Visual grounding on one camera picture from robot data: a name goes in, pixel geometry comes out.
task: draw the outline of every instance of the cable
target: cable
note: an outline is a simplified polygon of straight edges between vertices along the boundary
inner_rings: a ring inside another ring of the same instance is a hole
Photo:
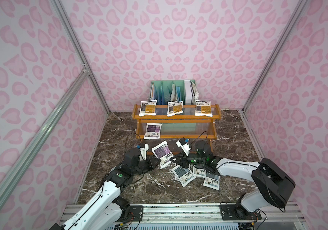
[[[204,152],[205,152],[206,141],[207,141],[207,132],[206,132],[206,139],[205,139],[204,148],[203,148]]]
[[[141,221],[140,221],[140,218],[138,216],[135,216],[139,219],[139,224],[137,224],[136,228],[140,225]]]
[[[277,205],[277,203],[275,202],[275,200],[272,198],[272,196],[271,196],[271,194],[270,194],[270,190],[269,190],[269,188],[267,187],[267,184],[266,184],[265,176],[263,175],[263,173],[261,173],[261,174],[262,174],[263,182],[264,182],[265,185],[266,185],[267,191],[269,192],[269,196],[270,196],[270,198],[272,199],[272,201],[274,202],[275,207],[277,207],[281,212],[284,212],[284,213],[285,213],[285,212],[286,212],[285,208],[284,208],[284,211],[281,210],[281,208],[279,208],[279,206]]]
[[[189,144],[189,145],[192,145],[202,134],[204,134],[204,132],[207,134],[207,131],[203,131],[194,141],[192,141],[191,142],[191,144]]]
[[[139,137],[139,139],[140,139],[140,145],[141,145],[141,143],[142,143],[141,137],[140,137],[137,133],[132,132],[132,133],[128,134],[128,136],[126,137],[126,144],[125,144],[125,146],[124,146],[124,153],[126,153],[126,151],[127,151],[127,139],[128,139],[128,137],[129,137],[131,134],[135,134],[135,135],[137,135],[137,136]]]
[[[238,163],[238,162],[225,162],[225,163],[222,163],[219,167],[217,167],[216,170],[218,170],[223,164],[229,164],[229,163],[233,163],[233,164],[243,164],[243,163]],[[256,166],[251,165],[251,164],[243,164],[243,165],[252,166],[252,167],[257,168]]]
[[[263,222],[265,222],[265,220],[267,219],[267,215],[264,211],[262,211],[261,209],[259,209],[261,212],[263,212],[265,214],[265,218],[263,219],[263,221],[261,222],[261,224],[263,224]]]
[[[135,183],[139,182],[140,180],[142,180],[142,178],[143,178],[144,176],[145,176],[145,174],[143,174],[142,177],[141,177],[140,179],[136,180],[136,181],[133,182],[132,184],[135,184]]]

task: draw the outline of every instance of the wall panel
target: wall panel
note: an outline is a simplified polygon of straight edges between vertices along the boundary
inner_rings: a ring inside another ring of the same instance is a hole
[[[297,0],[63,0],[113,111],[151,80],[196,79],[201,99],[243,108]]]
[[[81,69],[48,0],[0,0],[0,183]]]
[[[95,152],[106,113],[89,79],[0,212],[0,229],[49,229],[72,204]]]
[[[247,118],[267,157],[296,182],[310,229],[328,229],[328,1],[314,0]]]

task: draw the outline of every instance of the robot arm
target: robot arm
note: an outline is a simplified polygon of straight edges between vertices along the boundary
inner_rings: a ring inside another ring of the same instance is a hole
[[[123,162],[105,176],[93,198],[62,226],[54,224],[50,230],[99,230],[126,218],[130,213],[130,203],[120,197],[120,192],[132,183],[134,175],[147,173],[160,163],[153,155],[145,155],[145,160],[140,158],[140,150],[130,149]]]
[[[197,141],[195,146],[195,154],[176,155],[171,161],[183,168],[193,164],[194,167],[205,169],[211,174],[240,177],[256,184],[257,189],[241,196],[234,207],[240,219],[267,205],[279,209],[285,208],[295,182],[271,160],[262,159],[260,162],[229,160],[214,156],[210,145],[203,140]]]

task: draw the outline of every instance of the wooden shelf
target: wooden shelf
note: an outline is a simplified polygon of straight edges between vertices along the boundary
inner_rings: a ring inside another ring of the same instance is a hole
[[[184,105],[183,113],[173,115],[168,117],[168,106],[167,105],[157,105],[155,106],[156,116],[145,115],[140,117],[140,108],[141,105],[135,104],[133,107],[132,118],[133,119],[163,119],[163,120],[172,120],[172,119],[195,119],[195,120],[206,120],[206,119],[221,119],[221,110],[218,104],[211,105],[212,117],[207,116],[195,116],[194,112],[196,110],[196,105]]]
[[[218,104],[211,105],[212,117],[195,116],[195,105],[184,105],[183,113],[171,117],[167,116],[168,106],[155,106],[156,116],[145,115],[140,117],[140,105],[134,105],[132,117],[137,120],[136,133],[143,139],[146,132],[147,123],[161,123],[160,138],[161,139],[180,139],[182,137],[196,139],[204,131],[199,138],[217,139],[215,129],[215,120],[221,119],[221,110]]]

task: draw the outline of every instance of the dark marble tabletop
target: dark marble tabletop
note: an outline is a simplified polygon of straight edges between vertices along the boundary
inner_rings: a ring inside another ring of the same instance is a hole
[[[136,127],[137,122],[132,119],[132,113],[109,114],[77,204],[86,204],[99,189],[99,181],[104,175],[123,160],[126,136],[135,132]],[[222,119],[216,120],[215,127],[218,139],[212,142],[214,155],[233,160],[259,161],[238,111],[222,111]],[[175,144],[176,139],[166,141],[171,151],[180,151]],[[131,135],[127,148],[139,143],[135,135]],[[121,196],[133,204],[235,202],[242,194],[256,188],[253,182],[230,176],[220,178],[219,191],[203,186],[203,178],[196,178],[182,187],[180,182],[174,180],[171,168],[169,165],[146,173],[142,180],[126,188]]]

